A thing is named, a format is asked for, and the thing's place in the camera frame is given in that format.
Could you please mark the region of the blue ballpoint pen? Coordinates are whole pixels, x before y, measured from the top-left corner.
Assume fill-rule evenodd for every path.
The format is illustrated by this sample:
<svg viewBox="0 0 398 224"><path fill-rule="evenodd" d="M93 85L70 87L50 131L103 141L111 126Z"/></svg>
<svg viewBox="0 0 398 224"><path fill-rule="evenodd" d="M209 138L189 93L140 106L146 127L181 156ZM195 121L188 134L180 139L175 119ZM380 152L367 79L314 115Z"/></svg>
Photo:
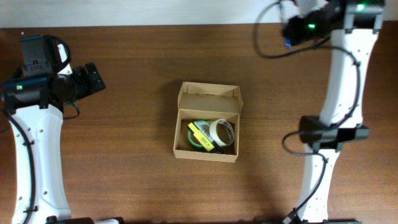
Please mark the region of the blue ballpoint pen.
<svg viewBox="0 0 398 224"><path fill-rule="evenodd" d="M290 39L288 39L288 38L284 38L284 45L285 45L285 48L286 48L287 50L290 50L290 49L292 48L292 46L291 46L291 41L290 41Z"/></svg>

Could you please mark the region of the brown cardboard box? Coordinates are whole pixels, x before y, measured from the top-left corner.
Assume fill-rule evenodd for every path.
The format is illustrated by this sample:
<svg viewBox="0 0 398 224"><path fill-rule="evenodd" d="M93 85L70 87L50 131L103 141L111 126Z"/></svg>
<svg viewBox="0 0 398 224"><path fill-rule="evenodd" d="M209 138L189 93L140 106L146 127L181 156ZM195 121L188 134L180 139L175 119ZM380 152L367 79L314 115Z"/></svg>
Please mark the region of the brown cardboard box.
<svg viewBox="0 0 398 224"><path fill-rule="evenodd" d="M178 114L174 156L179 159L236 162L239 155L239 122L243 101L240 87L209 83L184 82L178 94ZM227 120L234 128L234 143L221 147L224 154L193 147L187 138L188 124L198 120Z"/></svg>

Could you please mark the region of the beige masking tape roll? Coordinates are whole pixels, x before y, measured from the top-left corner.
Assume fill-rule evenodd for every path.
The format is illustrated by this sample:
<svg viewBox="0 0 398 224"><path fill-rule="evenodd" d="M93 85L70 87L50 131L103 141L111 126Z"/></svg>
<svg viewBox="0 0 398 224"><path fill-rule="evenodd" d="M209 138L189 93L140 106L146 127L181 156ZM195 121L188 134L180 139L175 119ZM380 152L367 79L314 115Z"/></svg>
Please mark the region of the beige masking tape roll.
<svg viewBox="0 0 398 224"><path fill-rule="evenodd" d="M210 136L220 147L234 143L234 128L225 119L217 119L210 124Z"/></svg>

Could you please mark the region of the green tape roll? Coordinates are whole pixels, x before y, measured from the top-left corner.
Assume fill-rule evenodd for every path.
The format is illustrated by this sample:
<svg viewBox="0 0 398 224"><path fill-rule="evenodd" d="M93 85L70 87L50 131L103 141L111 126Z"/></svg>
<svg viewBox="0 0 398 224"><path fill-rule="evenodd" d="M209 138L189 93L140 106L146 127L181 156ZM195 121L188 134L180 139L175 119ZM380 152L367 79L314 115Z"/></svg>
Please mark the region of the green tape roll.
<svg viewBox="0 0 398 224"><path fill-rule="evenodd" d="M206 132L209 133L210 131L210 122L205 120L198 120L197 123L205 129ZM187 131L187 138L190 144L198 150L203 150L204 147L197 141L194 137L193 133L188 129Z"/></svg>

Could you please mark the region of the grey black permanent marker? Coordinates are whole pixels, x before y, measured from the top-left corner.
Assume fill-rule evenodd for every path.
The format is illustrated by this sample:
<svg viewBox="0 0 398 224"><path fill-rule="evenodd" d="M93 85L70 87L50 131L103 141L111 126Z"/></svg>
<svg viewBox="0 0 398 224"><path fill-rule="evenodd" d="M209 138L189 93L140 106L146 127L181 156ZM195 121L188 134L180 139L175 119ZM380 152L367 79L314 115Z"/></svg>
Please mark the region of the grey black permanent marker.
<svg viewBox="0 0 398 224"><path fill-rule="evenodd" d="M201 127L197 121L193 123L197 128L197 133L194 134L194 137L199 141L199 143L205 148L207 152L224 154L224 150L222 150L221 146L216 143L215 139L211 137L210 131L209 133L205 131L203 127Z"/></svg>

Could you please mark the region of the yellow highlighter marker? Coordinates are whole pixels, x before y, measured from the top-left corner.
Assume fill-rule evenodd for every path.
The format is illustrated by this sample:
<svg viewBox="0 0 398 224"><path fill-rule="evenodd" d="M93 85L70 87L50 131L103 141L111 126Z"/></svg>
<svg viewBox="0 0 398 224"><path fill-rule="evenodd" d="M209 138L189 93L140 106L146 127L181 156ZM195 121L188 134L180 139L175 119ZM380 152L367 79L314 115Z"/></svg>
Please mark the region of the yellow highlighter marker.
<svg viewBox="0 0 398 224"><path fill-rule="evenodd" d="M208 138L208 132L206 131L209 127L210 123L208 121L199 120L189 123L187 126L187 138L190 144L206 152L214 150L215 145Z"/></svg>

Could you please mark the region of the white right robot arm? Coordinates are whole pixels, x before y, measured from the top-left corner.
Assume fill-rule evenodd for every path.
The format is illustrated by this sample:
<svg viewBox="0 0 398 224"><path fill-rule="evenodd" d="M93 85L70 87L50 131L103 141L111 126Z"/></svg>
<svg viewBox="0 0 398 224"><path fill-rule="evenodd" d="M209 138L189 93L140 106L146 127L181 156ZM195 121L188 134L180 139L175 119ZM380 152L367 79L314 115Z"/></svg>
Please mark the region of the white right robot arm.
<svg viewBox="0 0 398 224"><path fill-rule="evenodd" d="M296 1L300 14L289 19L283 36L291 45L329 37L330 76L318 116L302 116L295 132L304 146L302 190L284 223L329 223L328 195L343 145L367 139L363 90L368 63L382 28L384 1Z"/></svg>

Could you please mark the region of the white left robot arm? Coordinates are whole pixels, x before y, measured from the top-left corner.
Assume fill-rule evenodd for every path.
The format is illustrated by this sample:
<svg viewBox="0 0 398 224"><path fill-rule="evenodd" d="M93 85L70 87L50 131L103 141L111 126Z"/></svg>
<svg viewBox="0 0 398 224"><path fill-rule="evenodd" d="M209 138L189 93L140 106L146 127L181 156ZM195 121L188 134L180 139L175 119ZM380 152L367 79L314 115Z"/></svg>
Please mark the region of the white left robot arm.
<svg viewBox="0 0 398 224"><path fill-rule="evenodd" d="M2 113L16 147L13 223L92 223L72 218L63 185L60 136L64 107L106 88L91 62L71 68L67 43L53 35L21 38L24 63L1 84Z"/></svg>

